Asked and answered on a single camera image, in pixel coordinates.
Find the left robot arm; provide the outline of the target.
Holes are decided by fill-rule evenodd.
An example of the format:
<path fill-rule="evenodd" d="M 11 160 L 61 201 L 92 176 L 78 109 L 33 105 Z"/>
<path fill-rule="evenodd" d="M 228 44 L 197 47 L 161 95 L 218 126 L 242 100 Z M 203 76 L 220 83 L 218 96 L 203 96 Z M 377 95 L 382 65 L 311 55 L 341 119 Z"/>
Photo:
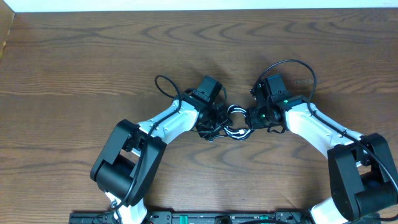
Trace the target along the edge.
<path fill-rule="evenodd" d="M 172 104 L 153 118 L 137 124 L 124 119 L 115 126 L 90 172 L 111 202 L 114 223 L 144 221 L 144 196 L 176 137 L 191 130 L 207 141 L 219 137 L 230 122 L 224 104 L 215 102 L 224 90 L 205 76 L 198 87 L 178 91 Z"/>

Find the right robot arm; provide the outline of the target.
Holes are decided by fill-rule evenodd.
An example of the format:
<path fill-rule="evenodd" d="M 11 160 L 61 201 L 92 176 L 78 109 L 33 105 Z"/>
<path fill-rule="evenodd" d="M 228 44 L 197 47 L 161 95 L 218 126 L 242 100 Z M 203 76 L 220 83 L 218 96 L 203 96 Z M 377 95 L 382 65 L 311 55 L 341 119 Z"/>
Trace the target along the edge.
<path fill-rule="evenodd" d="M 397 205 L 397 169 L 386 139 L 363 135 L 332 120 L 309 100 L 293 96 L 276 74 L 251 89 L 252 129 L 290 131 L 308 141 L 328 161 L 331 197 L 310 209 L 313 223 L 380 223 L 379 211 Z"/>

